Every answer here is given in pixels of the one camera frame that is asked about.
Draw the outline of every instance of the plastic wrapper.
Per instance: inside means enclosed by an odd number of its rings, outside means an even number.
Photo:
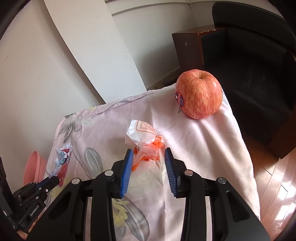
[[[132,171],[134,171],[140,161],[159,161],[158,149],[164,145],[164,139],[161,135],[157,135],[150,124],[140,120],[131,120],[127,125],[125,143],[133,148]]]

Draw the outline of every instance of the wooden floor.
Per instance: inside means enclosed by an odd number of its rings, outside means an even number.
[[[253,138],[243,138],[254,167],[261,223],[274,240],[296,209],[296,148],[278,159]]]

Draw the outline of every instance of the seat cushion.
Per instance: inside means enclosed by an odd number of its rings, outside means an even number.
[[[240,128],[262,143],[291,115],[278,85],[280,72],[269,64],[231,52],[209,61],[204,70],[220,82]]]

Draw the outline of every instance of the silver bolt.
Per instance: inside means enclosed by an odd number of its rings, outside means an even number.
[[[223,178],[223,177],[219,177],[218,178],[218,182],[221,183],[221,184],[225,184],[226,183],[226,179]]]
[[[107,170],[107,171],[105,171],[105,175],[108,176],[108,177],[112,176],[113,173],[114,173],[114,172],[113,172],[112,170]]]
[[[193,175],[193,171],[191,171],[191,170],[186,170],[186,171],[184,172],[184,174],[185,174],[186,176],[192,176],[192,175]]]
[[[72,179],[71,182],[72,182],[72,184],[76,185],[76,184],[80,183],[80,179],[79,178],[74,178],[74,179]]]

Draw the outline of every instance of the ribbed blue pad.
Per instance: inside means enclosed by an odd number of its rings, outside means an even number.
[[[127,160],[128,161],[124,167],[123,176],[121,178],[121,190],[120,190],[121,198],[123,198],[124,194],[126,194],[126,192],[128,191],[128,183],[129,183],[129,179],[131,177],[131,168],[133,166],[133,152],[132,152],[132,150],[129,150]]]
[[[168,151],[165,150],[165,167],[168,173],[168,182],[170,184],[170,190],[174,194],[174,197],[177,195],[177,178],[172,167],[172,161],[169,157]]]

